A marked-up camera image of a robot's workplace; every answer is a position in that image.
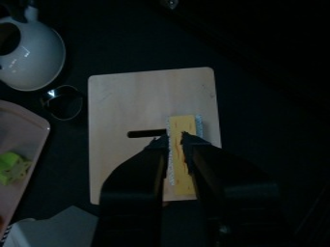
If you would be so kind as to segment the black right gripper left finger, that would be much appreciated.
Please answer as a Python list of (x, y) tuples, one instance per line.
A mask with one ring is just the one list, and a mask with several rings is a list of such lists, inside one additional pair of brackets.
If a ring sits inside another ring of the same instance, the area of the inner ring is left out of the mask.
[(160, 247), (166, 153), (164, 134), (104, 181), (92, 247)]

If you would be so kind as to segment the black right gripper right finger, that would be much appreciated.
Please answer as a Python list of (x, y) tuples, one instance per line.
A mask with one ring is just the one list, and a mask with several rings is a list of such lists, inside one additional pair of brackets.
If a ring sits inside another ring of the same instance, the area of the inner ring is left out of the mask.
[(202, 208), (206, 247), (296, 247), (269, 175), (186, 132), (180, 144)]

